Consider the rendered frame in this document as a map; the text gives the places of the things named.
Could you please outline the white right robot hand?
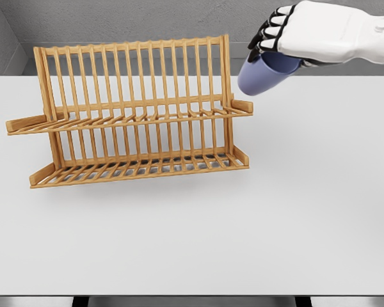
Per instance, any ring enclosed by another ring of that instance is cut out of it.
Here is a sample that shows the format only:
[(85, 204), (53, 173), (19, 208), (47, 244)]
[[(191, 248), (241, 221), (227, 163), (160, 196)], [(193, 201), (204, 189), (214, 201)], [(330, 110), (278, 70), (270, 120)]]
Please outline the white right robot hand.
[(277, 8), (248, 48), (301, 58), (308, 66), (344, 63), (357, 57), (358, 36), (368, 16), (356, 8), (303, 0)]

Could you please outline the blue cup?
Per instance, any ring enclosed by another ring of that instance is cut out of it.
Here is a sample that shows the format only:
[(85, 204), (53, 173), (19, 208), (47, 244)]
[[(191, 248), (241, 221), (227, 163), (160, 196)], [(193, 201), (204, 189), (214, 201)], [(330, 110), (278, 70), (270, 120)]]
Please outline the blue cup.
[(252, 49), (237, 78), (239, 89), (250, 96), (263, 93), (293, 74), (300, 64), (299, 58)]

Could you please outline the wooden two-tier dish rack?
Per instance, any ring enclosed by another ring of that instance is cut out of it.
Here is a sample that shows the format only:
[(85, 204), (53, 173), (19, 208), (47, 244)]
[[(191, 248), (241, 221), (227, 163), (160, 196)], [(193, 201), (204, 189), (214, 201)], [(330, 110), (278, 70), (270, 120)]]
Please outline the wooden two-tier dish rack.
[(46, 133), (52, 162), (32, 188), (249, 167), (232, 120), (253, 104), (231, 90), (227, 35), (34, 49), (43, 114), (6, 122)]

